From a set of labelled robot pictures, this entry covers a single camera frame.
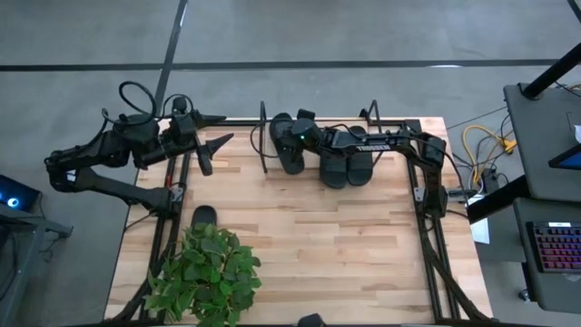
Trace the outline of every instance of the concrete floor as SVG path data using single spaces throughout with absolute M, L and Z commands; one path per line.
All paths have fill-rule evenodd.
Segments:
M 0 1 L 0 65 L 160 64 L 178 2 Z M 579 32 L 581 24 L 565 0 L 214 0 L 189 3 L 174 62 L 554 59 L 579 41 Z M 502 107 L 505 84 L 531 81 L 545 69 L 172 72 L 166 94 L 189 94 L 202 112 L 232 117 L 257 115 L 260 100 L 269 115 L 302 107 L 321 116 L 353 116 L 377 99 L 384 116 L 443 116 L 452 126 Z M 127 206 L 97 193 L 53 191 L 42 160 L 54 149 L 88 141 L 101 123 L 102 107 L 111 114 L 127 112 L 117 95 L 120 82 L 139 81 L 154 91 L 159 75 L 0 73 L 0 136 L 10 140 L 0 144 L 5 158 L 0 173 L 43 191 L 47 216 L 74 226 L 73 236 L 55 246 L 50 263 L 39 257 L 18 313 L 20 325 L 102 319 Z M 581 81 L 577 70 L 562 79 L 575 81 Z M 497 130 L 506 114 L 471 124 Z M 448 131 L 452 149 L 462 157 L 466 125 Z M 482 136 L 474 132 L 468 143 L 474 148 Z M 517 152 L 497 166 L 510 179 L 522 174 Z M 136 175 L 130 166 L 99 172 L 128 183 Z M 480 259 L 501 321 L 571 326 L 581 318 L 521 302 L 518 264 Z

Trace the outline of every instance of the rgb keyboard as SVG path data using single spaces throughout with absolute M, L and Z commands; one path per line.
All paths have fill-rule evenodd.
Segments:
M 581 273 L 581 223 L 534 223 L 530 231 L 542 273 Z

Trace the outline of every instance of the potted plant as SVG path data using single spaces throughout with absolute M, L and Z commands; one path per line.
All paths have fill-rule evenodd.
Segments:
M 261 287 L 254 267 L 261 261 L 235 233 L 213 224 L 196 223 L 184 230 L 182 251 L 168 259 L 155 278 L 148 272 L 152 295 L 145 309 L 165 310 L 170 321 L 180 321 L 190 310 L 200 327 L 231 327 L 242 310 L 252 306 L 254 290 Z

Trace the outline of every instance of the wooden table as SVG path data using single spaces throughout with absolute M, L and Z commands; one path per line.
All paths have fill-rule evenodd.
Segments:
M 365 126 L 359 119 L 340 120 Z M 419 120 L 424 131 L 448 139 L 442 118 Z M 337 118 L 318 121 L 319 126 L 337 123 Z M 315 312 L 326 323 L 433 322 L 404 156 L 385 153 L 367 185 L 332 190 L 319 181 L 319 160 L 312 154 L 305 155 L 306 169 L 298 175 L 287 175 L 276 159 L 267 160 L 265 174 L 250 146 L 250 129 L 202 130 L 202 139 L 235 135 L 215 155 L 212 176 L 202 176 L 192 158 L 181 223 L 181 228 L 189 226 L 194 208 L 209 204 L 218 212 L 219 226 L 237 233 L 261 258 L 262 287 L 241 323 L 296 323 Z M 258 144 L 258 133 L 254 137 Z M 268 137 L 266 148 L 274 154 Z M 137 185 L 163 185 L 166 165 L 140 171 Z M 446 186 L 458 186 L 450 163 L 442 173 Z M 127 223 L 146 214 L 134 206 Z M 449 214 L 442 224 L 455 279 L 479 310 L 491 316 L 468 221 Z M 152 218 L 124 235 L 105 318 L 115 316 L 142 283 L 154 227 Z M 449 316 L 440 279 L 438 289 Z M 182 322 L 196 320 L 186 315 Z

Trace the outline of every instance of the slipper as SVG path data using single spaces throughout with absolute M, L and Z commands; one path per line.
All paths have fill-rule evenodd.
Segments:
M 287 174 L 297 174 L 305 169 L 305 161 L 302 154 L 295 154 L 290 150 L 287 150 L 282 142 L 284 136 L 284 131 L 292 127 L 294 122 L 292 118 L 287 113 L 277 114 L 272 118 L 271 124 L 269 126 L 269 132 L 271 134 L 272 142 L 274 143 L 274 148 L 276 153 L 281 160 L 282 168 Z
M 347 185 L 347 160 L 321 156 L 319 178 L 330 188 L 345 187 Z
M 351 126 L 350 130 L 357 135 L 365 135 L 361 126 Z M 371 180 L 373 175 L 373 155 L 356 153 L 347 159 L 347 181 L 353 186 L 363 186 Z
M 218 214 L 216 209 L 210 205 L 200 205 L 193 211 L 191 227 L 195 230 L 198 223 L 211 223 L 215 226 L 217 222 Z

